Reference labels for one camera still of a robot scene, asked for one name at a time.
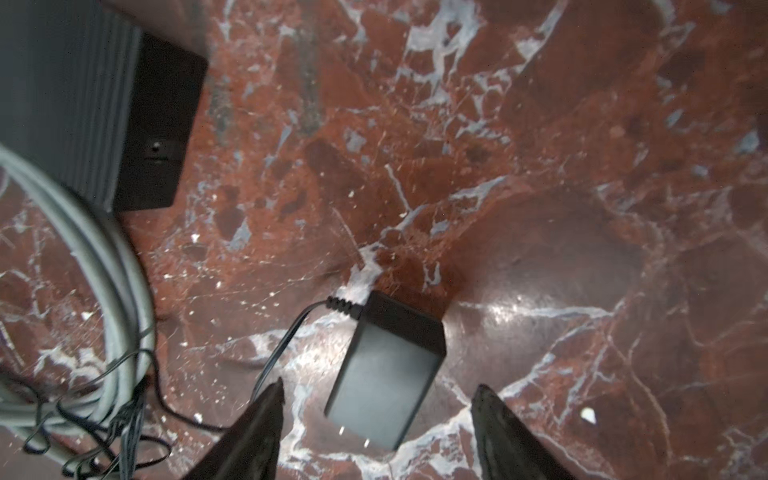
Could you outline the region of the black power adapter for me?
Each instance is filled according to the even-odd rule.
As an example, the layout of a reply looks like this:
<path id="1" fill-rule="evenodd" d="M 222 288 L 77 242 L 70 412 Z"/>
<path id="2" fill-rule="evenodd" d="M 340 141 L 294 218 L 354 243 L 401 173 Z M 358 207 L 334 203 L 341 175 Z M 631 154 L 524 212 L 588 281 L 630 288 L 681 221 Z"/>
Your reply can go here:
<path id="1" fill-rule="evenodd" d="M 378 291 L 371 292 L 363 305 L 338 297 L 329 297 L 321 305 L 357 323 L 324 410 L 326 417 L 382 448 L 397 450 L 446 357 L 442 323 Z M 307 306 L 281 338 L 257 378 L 249 405 L 272 384 L 268 375 L 316 307 Z M 54 451 L 46 425 L 55 420 L 95 442 L 92 450 L 64 458 L 66 477 L 130 479 L 143 466 L 136 459 L 141 442 L 172 450 L 166 441 L 141 432 L 146 391 L 160 389 L 157 377 L 144 377 L 131 386 L 126 402 L 109 409 L 106 421 L 84 413 L 80 405 L 50 403 L 34 387 L 28 389 L 30 400 L 19 399 L 9 388 L 14 382 L 9 376 L 1 378 L 1 423 L 21 429 L 26 453 Z M 235 424 L 208 425 L 168 405 L 162 408 L 189 426 L 220 434 L 220 439 Z"/>

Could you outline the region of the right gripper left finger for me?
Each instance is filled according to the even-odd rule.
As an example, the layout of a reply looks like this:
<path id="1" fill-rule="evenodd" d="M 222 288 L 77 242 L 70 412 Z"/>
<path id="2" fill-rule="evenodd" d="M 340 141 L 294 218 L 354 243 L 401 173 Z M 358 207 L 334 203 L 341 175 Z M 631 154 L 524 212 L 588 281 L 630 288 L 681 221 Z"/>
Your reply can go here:
<path id="1" fill-rule="evenodd" d="M 183 479 L 275 479 L 284 403 L 284 385 L 279 378 L 259 394 Z"/>

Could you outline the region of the small black network switch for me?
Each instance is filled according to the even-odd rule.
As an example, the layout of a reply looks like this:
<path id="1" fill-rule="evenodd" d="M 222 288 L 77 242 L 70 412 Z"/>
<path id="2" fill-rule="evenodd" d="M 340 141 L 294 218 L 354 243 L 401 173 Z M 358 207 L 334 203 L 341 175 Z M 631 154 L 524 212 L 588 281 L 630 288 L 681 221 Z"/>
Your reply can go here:
<path id="1" fill-rule="evenodd" d="M 108 212 L 167 208 L 207 69 L 104 1 L 5 1 L 2 144 Z"/>

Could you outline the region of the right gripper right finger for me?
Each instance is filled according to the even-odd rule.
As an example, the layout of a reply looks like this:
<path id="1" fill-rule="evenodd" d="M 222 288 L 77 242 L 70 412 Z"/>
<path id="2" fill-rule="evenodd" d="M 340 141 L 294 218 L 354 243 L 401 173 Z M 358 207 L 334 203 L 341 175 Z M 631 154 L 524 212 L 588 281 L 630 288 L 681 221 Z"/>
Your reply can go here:
<path id="1" fill-rule="evenodd" d="M 488 385 L 477 387 L 471 416 L 483 479 L 575 479 Z"/>

